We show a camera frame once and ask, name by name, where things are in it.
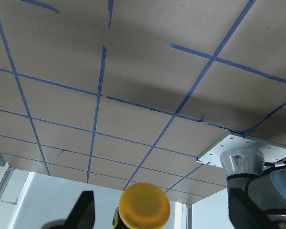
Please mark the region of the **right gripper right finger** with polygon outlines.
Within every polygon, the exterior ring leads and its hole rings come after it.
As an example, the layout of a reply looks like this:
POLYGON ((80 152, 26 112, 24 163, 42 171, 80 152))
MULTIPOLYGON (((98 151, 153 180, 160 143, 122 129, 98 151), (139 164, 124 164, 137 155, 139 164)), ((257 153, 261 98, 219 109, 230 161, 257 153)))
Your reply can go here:
POLYGON ((271 221, 239 188, 228 190, 229 219, 235 229, 270 229, 271 221))

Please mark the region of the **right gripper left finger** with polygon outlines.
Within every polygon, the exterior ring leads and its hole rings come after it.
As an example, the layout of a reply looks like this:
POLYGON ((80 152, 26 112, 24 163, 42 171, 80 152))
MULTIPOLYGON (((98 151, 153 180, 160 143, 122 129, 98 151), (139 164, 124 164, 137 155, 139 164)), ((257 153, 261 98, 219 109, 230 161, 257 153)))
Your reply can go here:
POLYGON ((95 224, 93 191, 83 191, 66 219, 44 225, 45 229, 92 229, 95 224))

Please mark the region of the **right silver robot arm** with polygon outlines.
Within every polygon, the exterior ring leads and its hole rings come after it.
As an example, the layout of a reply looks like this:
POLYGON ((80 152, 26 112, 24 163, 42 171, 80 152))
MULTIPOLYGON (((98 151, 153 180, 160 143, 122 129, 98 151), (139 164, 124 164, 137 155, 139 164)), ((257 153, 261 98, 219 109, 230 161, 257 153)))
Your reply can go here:
MULTIPOLYGON (((235 148, 220 156, 226 172, 228 214, 236 229, 286 229, 286 161, 268 163, 261 151, 235 148)), ((166 194, 137 183, 122 194, 115 229, 161 229, 170 216, 166 194)))

